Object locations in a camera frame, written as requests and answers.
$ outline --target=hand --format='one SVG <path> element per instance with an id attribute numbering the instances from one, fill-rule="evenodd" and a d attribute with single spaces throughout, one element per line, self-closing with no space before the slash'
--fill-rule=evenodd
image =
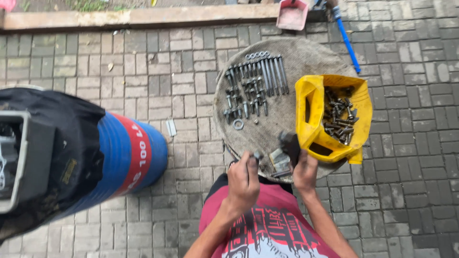
<path id="1" fill-rule="evenodd" d="M 258 163 L 253 153 L 245 151 L 241 160 L 228 169 L 228 197 L 224 202 L 231 217 L 237 219 L 252 208 L 259 193 Z"/>
<path id="2" fill-rule="evenodd" d="M 315 194 L 318 163 L 307 151 L 300 151 L 298 164 L 293 170 L 293 184 L 301 194 Z"/>

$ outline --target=yellow plastic bag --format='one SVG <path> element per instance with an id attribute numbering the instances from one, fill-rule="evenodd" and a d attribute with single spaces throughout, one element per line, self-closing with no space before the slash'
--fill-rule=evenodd
<path id="1" fill-rule="evenodd" d="M 331 87 L 340 98 L 345 97 L 340 88 L 349 86 L 355 88 L 349 99 L 353 109 L 358 110 L 359 120 L 354 124 L 354 134 L 348 146 L 335 140 L 324 130 L 322 124 L 325 105 L 324 86 Z M 373 115 L 367 82 L 360 78 L 341 75 L 306 75 L 297 81 L 295 89 L 297 92 L 296 130 L 301 148 L 323 162 L 332 163 L 347 158 L 350 164 L 361 164 L 362 145 L 368 138 Z M 306 121 L 307 108 L 310 110 L 308 121 Z M 317 153 L 315 150 L 317 148 L 311 148 L 311 145 L 328 149 L 328 154 Z"/>

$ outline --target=concrete curb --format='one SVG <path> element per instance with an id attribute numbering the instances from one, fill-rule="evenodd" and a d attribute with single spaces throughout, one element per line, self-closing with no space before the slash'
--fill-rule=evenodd
<path id="1" fill-rule="evenodd" d="M 173 28 L 273 22 L 279 4 L 148 8 L 129 11 L 8 13 L 0 33 Z"/>

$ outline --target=black shorts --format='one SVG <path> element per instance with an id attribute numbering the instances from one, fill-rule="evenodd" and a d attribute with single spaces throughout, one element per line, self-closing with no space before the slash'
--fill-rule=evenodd
<path id="1" fill-rule="evenodd" d="M 266 179 L 266 178 L 264 178 L 264 177 L 262 177 L 260 175 L 258 176 L 258 180 L 260 181 L 261 184 L 265 184 L 265 185 L 280 185 L 282 187 L 282 189 L 284 189 L 285 191 L 293 194 L 293 189 L 291 188 L 291 184 L 271 182 L 268 179 Z M 217 178 L 215 183 L 210 188 L 209 194 L 207 195 L 206 199 L 204 200 L 204 203 L 207 201 L 207 199 L 212 194 L 214 194 L 216 191 L 218 191 L 220 188 L 222 188 L 225 185 L 228 185 L 228 174 L 223 173 Z"/>

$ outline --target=dirty cloth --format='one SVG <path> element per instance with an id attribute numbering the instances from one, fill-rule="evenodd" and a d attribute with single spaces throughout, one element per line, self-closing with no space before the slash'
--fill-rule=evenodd
<path id="1" fill-rule="evenodd" d="M 257 117 L 256 114 L 251 114 L 249 119 L 245 119 L 243 115 L 242 120 L 245 124 L 244 128 L 242 130 L 235 130 L 232 124 L 233 120 L 231 120 L 231 124 L 227 124 L 226 117 L 223 115 L 223 111 L 228 109 L 225 90 L 230 88 L 230 83 L 224 76 L 224 72 L 226 72 L 229 65 L 245 62 L 245 56 L 247 54 L 260 51 L 269 51 L 272 56 L 278 54 L 282 55 L 290 93 L 267 97 L 268 116 L 266 117 L 264 115 L 263 106 L 261 106 L 260 117 Z M 353 66 L 346 64 L 335 52 L 316 42 L 294 37 L 270 39 L 253 44 L 234 55 L 228 61 L 227 66 L 220 71 L 213 101 L 213 119 L 215 127 L 225 143 L 234 151 L 233 154 L 235 154 L 236 157 L 240 157 L 244 150 L 261 150 L 265 158 L 260 162 L 258 174 L 271 181 L 284 183 L 292 182 L 291 176 L 286 176 L 281 179 L 269 176 L 275 172 L 274 166 L 269 159 L 269 154 L 279 148 L 277 136 L 281 131 L 295 131 L 295 83 L 302 76 L 312 74 L 339 74 L 357 77 Z M 241 96 L 246 100 L 240 83 L 238 87 L 241 90 Z M 336 163 L 319 162 L 317 178 L 322 178 L 334 172 L 345 162 L 346 160 L 341 160 Z"/>

